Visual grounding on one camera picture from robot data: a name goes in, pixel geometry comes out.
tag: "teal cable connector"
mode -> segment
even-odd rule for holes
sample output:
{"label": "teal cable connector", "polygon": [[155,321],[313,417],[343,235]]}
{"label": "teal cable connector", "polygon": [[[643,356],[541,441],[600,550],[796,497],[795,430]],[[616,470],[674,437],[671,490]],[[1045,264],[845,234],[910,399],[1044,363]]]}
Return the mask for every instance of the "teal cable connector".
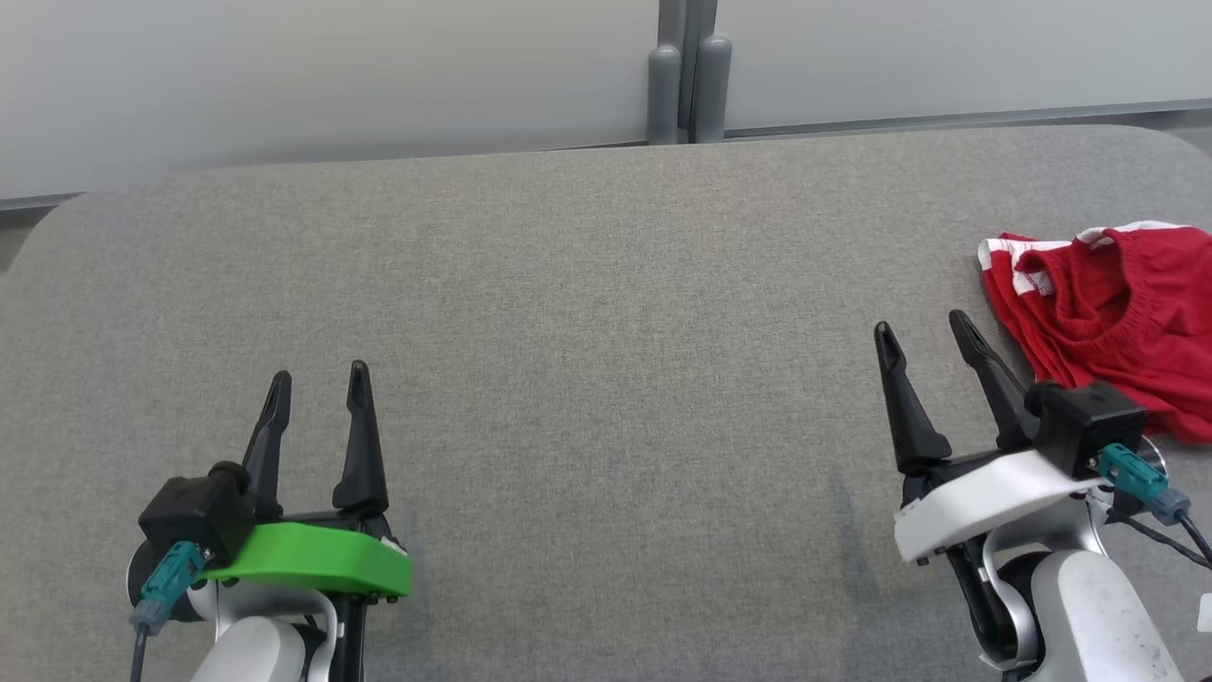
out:
{"label": "teal cable connector", "polygon": [[184,540],[177,543],[160,560],[160,566],[155,567],[155,573],[143,584],[139,594],[143,595],[144,600],[175,604],[185,594],[185,590],[198,581],[195,577],[202,572],[205,566],[206,560],[202,558],[196,545]]}
{"label": "teal cable connector", "polygon": [[139,590],[143,598],[128,619],[135,631],[143,629],[148,636],[159,635],[168,621],[173,604],[198,581],[205,567],[206,560],[196,545],[185,541],[173,545]]}
{"label": "teal cable connector", "polygon": [[1153,516],[1166,526],[1178,523],[1178,517],[1191,506],[1190,498],[1170,487],[1165,474],[1119,443],[1111,443],[1098,453],[1098,474],[1116,491],[1144,503]]}

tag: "white wall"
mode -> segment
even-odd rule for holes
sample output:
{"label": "white wall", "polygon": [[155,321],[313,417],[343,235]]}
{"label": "white wall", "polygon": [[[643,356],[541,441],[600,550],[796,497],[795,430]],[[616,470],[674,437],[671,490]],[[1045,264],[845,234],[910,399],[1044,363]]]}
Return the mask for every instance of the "white wall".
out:
{"label": "white wall", "polygon": [[730,130],[1212,97],[1207,0],[720,0]]}
{"label": "white wall", "polygon": [[0,199],[642,139],[656,0],[7,0]]}

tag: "robotic arm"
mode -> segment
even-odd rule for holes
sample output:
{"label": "robotic arm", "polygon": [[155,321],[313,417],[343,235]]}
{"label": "robotic arm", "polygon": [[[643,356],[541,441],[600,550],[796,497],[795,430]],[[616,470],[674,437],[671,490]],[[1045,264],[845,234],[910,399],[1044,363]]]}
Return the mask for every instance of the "robotic arm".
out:
{"label": "robotic arm", "polygon": [[[132,624],[139,641],[155,635],[165,617],[213,624],[215,646],[194,682],[362,681],[366,609],[406,596],[412,573],[383,516],[387,478],[370,371],[361,361],[350,368],[347,407],[351,424],[335,509],[285,515],[278,503],[291,409],[291,376],[280,372],[242,464],[170,480],[139,517],[147,541],[127,569],[131,604],[138,606]],[[202,568],[183,596],[165,598],[155,575],[175,550],[196,551]],[[155,598],[166,602],[159,617],[148,607]],[[133,667],[132,678],[142,667],[139,649]]]}
{"label": "robotic arm", "polygon": [[[875,327],[893,452],[905,477],[894,528],[902,557],[919,566],[947,557],[981,658],[1002,682],[1180,680],[1098,537],[1109,517],[1143,511],[1142,497],[1164,522],[1185,516],[1189,503],[1166,488],[1165,464],[1143,436],[1148,413],[1108,384],[1040,384],[1024,392],[964,311],[953,310],[950,322],[997,424],[996,448],[964,458],[951,457],[926,417],[892,328]],[[1023,552],[1033,545],[1045,550]],[[1019,554],[999,561],[1006,550]]]}

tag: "red cloth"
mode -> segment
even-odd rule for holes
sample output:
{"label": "red cloth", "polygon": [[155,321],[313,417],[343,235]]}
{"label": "red cloth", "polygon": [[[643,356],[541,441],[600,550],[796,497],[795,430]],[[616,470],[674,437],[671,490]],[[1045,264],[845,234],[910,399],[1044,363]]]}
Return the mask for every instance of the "red cloth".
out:
{"label": "red cloth", "polygon": [[981,247],[994,313],[1040,379],[1110,382],[1153,430],[1212,442],[1212,236],[1159,222]]}

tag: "gray table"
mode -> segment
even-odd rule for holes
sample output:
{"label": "gray table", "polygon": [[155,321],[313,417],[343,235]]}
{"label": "gray table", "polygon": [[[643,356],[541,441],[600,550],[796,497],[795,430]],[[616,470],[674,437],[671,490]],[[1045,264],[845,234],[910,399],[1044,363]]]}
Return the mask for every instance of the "gray table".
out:
{"label": "gray table", "polygon": [[[368,680],[995,680],[945,566],[902,564],[871,348],[888,319],[957,452],[977,241],[1212,224],[1212,160],[1041,127],[167,176],[73,199],[0,287],[0,678],[126,675],[160,483],[239,459],[295,376],[281,502],[322,509],[371,366],[415,595]],[[1170,454],[1212,527],[1212,466]],[[1187,676],[1208,577],[1111,531]],[[153,640],[188,680],[205,625]]]}

